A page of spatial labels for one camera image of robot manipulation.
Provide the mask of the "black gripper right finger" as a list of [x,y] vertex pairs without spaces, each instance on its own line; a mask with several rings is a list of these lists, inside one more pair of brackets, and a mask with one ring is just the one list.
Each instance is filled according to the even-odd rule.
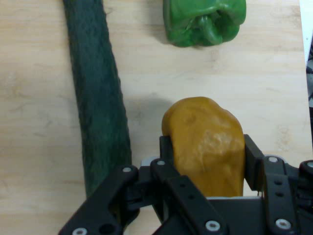
[[313,162],[299,167],[281,157],[265,156],[245,134],[245,179],[251,190],[261,194],[268,235],[311,235],[313,233]]

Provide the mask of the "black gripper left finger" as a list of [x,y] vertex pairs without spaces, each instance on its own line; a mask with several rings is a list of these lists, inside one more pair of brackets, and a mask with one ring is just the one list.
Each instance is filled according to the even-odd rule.
[[225,220],[187,176],[173,165],[171,139],[159,139],[160,158],[149,166],[115,169],[61,228],[62,235],[121,235],[153,206],[161,225],[157,235],[226,235]]

